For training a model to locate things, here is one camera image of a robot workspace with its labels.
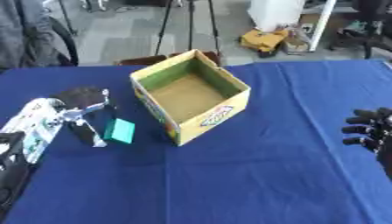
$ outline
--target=box bottom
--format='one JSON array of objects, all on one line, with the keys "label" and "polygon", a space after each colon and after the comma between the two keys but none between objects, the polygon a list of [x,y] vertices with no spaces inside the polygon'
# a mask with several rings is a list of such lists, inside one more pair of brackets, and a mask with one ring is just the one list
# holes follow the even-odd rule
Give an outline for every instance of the box bottom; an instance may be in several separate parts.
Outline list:
[{"label": "box bottom", "polygon": [[226,100],[218,90],[194,73],[150,94],[176,123],[185,122]]}]

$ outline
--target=teal cube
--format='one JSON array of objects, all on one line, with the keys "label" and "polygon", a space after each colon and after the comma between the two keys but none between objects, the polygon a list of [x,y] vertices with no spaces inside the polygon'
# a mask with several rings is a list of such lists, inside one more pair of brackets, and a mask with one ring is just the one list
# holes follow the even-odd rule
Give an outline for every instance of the teal cube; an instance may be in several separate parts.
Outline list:
[{"label": "teal cube", "polygon": [[135,133],[135,124],[116,118],[108,124],[103,139],[131,144]]}]

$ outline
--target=gray floor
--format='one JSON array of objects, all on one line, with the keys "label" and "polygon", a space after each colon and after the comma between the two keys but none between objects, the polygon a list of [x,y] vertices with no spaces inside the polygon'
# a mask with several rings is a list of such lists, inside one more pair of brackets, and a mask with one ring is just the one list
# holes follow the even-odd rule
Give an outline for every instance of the gray floor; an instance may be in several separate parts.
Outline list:
[{"label": "gray floor", "polygon": [[[165,9],[158,7],[138,7],[123,13],[116,13],[121,6],[111,0],[108,11],[88,13],[81,8],[78,0],[66,0],[73,26],[79,31],[76,37],[82,66],[112,65],[114,61],[151,56],[158,41],[157,33],[162,24]],[[360,59],[363,52],[359,49],[341,49],[335,52],[324,48],[324,43],[316,52],[303,56],[290,56],[280,52],[272,59],[259,59],[257,54],[240,47],[236,39],[249,31],[253,23],[247,9],[249,0],[213,0],[215,14],[220,30],[222,63],[241,65],[254,61],[272,60],[348,60]],[[56,3],[49,5],[52,14],[61,18]],[[161,48],[162,54],[183,52],[187,48],[187,8],[174,8]],[[194,48],[211,51],[214,39],[207,0],[196,2]],[[377,51],[376,58],[390,58],[392,55]]]}]

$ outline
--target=open cardboard box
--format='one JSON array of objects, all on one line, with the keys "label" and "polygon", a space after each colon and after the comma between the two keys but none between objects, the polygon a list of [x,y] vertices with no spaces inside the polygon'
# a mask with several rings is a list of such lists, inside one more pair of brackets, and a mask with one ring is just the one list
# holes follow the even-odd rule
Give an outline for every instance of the open cardboard box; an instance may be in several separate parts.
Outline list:
[{"label": "open cardboard box", "polygon": [[198,50],[130,75],[136,96],[183,145],[248,104],[250,87]]}]

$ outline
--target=blue fabric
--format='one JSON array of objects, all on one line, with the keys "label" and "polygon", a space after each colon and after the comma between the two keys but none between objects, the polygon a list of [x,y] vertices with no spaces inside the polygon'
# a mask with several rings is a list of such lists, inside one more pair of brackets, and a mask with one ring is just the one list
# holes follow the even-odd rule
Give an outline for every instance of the blue fabric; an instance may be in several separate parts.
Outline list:
[{"label": "blue fabric", "polygon": [[38,68],[0,77],[0,123],[29,100],[110,88],[134,143],[89,148],[63,129],[6,223],[392,223],[392,185],[374,155],[344,146],[353,109],[392,107],[380,61],[262,63],[228,69],[248,108],[176,147],[136,99],[134,66]]}]

